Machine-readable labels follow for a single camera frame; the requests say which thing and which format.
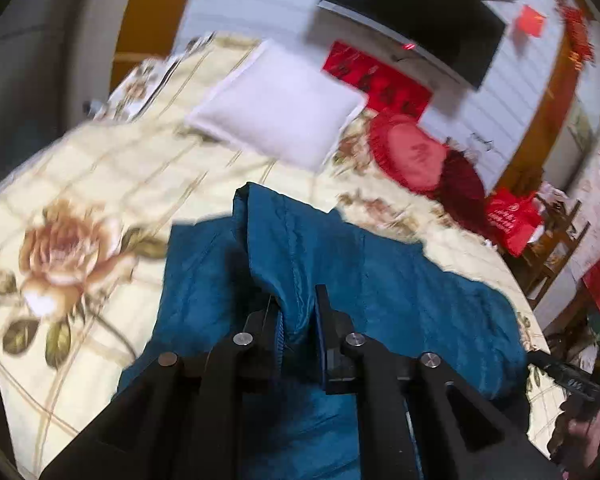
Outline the large blue padded jacket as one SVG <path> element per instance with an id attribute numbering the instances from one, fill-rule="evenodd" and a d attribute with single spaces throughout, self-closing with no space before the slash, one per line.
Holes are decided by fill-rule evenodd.
<path id="1" fill-rule="evenodd" d="M 157 321 L 128 386 L 162 352 L 210 350 L 278 301 L 284 356 L 278 396 L 256 406 L 248 479 L 355 479 L 352 396 L 309 378 L 315 289 L 354 327 L 404 356 L 436 352 L 521 430 L 529 427 L 526 352 L 512 305 L 485 284 L 446 272 L 420 243 L 390 240 L 249 183 L 229 216 L 172 226 Z"/>

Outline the wooden chair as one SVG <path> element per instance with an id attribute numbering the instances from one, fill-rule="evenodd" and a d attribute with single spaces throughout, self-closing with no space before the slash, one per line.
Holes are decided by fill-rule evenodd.
<path id="1" fill-rule="evenodd" d="M 580 228 L 576 226 L 582 206 L 580 200 L 576 200 L 569 208 L 564 200 L 549 202 L 539 194 L 535 194 L 534 198 L 543 207 L 543 232 L 534 242 L 528 243 L 510 265 L 532 310 L 538 306 L 579 248 L 591 225 L 587 221 Z"/>

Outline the red shopping bag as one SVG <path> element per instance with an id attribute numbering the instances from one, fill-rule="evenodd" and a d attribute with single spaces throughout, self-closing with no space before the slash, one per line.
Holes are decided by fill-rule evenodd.
<path id="1" fill-rule="evenodd" d="M 514 257 L 524 252 L 533 233 L 543 223 L 534 199 L 534 193 L 517 196 L 507 188 L 499 188 L 486 200 L 486 221 L 496 242 Z"/>

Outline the cream floral plaid bedspread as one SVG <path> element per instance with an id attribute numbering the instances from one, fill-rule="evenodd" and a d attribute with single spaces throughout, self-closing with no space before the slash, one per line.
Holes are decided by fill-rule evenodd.
<path id="1" fill-rule="evenodd" d="M 16 467 L 34 479 L 108 403 L 148 343 L 177 221 L 232 208 L 248 182 L 377 234 L 414 242 L 442 269 L 512 304 L 524 348 L 547 343 L 495 249 L 374 163 L 370 113 L 318 174 L 196 133 L 185 117 L 257 49 L 229 34 L 143 62 L 113 112 L 68 132 L 0 187 L 0 386 Z"/>

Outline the dark red round cushion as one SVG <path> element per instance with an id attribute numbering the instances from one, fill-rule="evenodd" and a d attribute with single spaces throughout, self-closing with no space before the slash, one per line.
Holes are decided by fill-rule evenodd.
<path id="1" fill-rule="evenodd" d="M 488 236 L 486 191 L 474 166 L 463 153 L 449 150 L 438 187 L 438 202 L 464 229 Z"/>

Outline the white square pillow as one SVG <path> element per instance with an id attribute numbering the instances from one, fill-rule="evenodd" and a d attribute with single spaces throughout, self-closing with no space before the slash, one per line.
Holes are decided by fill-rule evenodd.
<path id="1" fill-rule="evenodd" d="M 266 40 L 204 96 L 186 124 L 316 174 L 367 101 L 365 93 Z"/>

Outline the red headboard decoration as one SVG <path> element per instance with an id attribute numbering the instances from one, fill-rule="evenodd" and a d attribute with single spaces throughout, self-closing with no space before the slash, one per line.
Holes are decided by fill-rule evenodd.
<path id="1" fill-rule="evenodd" d="M 365 93 L 367 107 L 377 113 L 418 122 L 432 98 L 432 91 L 417 80 L 342 41 L 332 44 L 323 70 Z"/>

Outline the grey wardrobe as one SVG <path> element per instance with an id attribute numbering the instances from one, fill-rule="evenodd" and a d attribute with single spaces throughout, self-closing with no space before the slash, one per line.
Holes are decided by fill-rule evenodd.
<path id="1" fill-rule="evenodd" d="M 0 183 L 109 94 L 129 0 L 0 0 Z"/>

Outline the red paper wall sticker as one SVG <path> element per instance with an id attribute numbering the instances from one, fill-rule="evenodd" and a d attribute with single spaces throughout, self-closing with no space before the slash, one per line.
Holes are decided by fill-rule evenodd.
<path id="1" fill-rule="evenodd" d="M 546 23 L 546 16 L 539 11 L 524 4 L 516 18 L 515 26 L 516 29 L 523 34 L 539 38 L 542 36 L 543 28 Z"/>

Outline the black wall television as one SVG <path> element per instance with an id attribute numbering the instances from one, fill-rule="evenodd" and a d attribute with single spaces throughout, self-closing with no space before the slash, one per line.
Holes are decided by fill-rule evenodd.
<path id="1" fill-rule="evenodd" d="M 318 6 L 393 39 L 478 90 L 505 32 L 482 0 L 320 0 Z"/>

